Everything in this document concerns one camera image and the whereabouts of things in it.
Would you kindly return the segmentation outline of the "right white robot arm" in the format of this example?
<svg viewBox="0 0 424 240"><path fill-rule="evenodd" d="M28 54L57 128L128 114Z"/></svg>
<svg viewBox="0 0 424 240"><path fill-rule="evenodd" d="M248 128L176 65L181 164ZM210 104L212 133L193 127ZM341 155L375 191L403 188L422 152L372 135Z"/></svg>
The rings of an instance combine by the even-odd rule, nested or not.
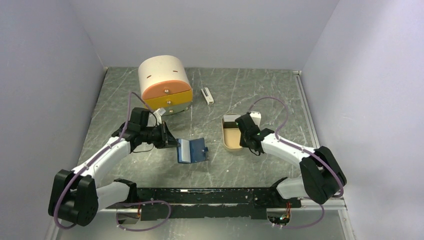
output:
<svg viewBox="0 0 424 240"><path fill-rule="evenodd" d="M270 193L275 207L293 198L308 198L322 205L330 198L343 196L347 179L328 147L306 147L271 129L260 129L249 113L236 118L235 124L240 130L241 147L278 157L300 169L299 177L281 180Z"/></svg>

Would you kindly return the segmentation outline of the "stack of credit cards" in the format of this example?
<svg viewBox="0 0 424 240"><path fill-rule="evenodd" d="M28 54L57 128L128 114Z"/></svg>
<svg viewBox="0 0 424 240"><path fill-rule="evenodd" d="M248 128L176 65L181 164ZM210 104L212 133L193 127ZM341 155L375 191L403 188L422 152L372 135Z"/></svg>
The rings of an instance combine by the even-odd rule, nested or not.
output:
<svg viewBox="0 0 424 240"><path fill-rule="evenodd" d="M238 128L237 123L236 123L236 119L239 118L240 115L239 114L225 114L222 117L222 127L224 129L233 129L233 128Z"/></svg>

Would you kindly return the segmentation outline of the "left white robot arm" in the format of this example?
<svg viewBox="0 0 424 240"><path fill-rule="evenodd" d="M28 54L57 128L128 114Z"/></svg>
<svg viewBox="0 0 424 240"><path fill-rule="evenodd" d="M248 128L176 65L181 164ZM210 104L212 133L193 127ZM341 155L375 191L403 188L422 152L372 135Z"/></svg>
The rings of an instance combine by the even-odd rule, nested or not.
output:
<svg viewBox="0 0 424 240"><path fill-rule="evenodd" d="M138 203L135 182L118 178L103 187L100 183L119 161L144 143L157 149L179 146L166 122L161 120L165 112L164 108L154 112L133 108L99 151L72 170L62 169L55 175L47 211L57 226L65 228L60 220L72 226L87 226L102 209L120 203L132 208Z"/></svg>

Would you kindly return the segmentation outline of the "blue leather card holder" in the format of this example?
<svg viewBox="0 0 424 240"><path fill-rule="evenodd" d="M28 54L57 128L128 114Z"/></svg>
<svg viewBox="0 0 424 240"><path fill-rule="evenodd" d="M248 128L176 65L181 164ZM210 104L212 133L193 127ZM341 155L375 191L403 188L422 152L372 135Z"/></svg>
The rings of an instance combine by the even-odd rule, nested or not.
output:
<svg viewBox="0 0 424 240"><path fill-rule="evenodd" d="M176 151L179 164L194 164L206 161L209 149L205 145L204 138L192 140L177 138L176 140L178 142Z"/></svg>

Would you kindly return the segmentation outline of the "beige oval tray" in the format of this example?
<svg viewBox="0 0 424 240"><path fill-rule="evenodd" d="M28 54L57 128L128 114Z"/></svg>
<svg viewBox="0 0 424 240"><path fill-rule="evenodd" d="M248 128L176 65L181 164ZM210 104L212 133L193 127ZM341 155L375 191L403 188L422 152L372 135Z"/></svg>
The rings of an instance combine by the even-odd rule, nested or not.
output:
<svg viewBox="0 0 424 240"><path fill-rule="evenodd" d="M221 119L221 126L222 126L222 139L225 149L228 152L237 152L243 149L243 147L240 145L241 141L241 132L239 128L223 128L222 119Z"/></svg>

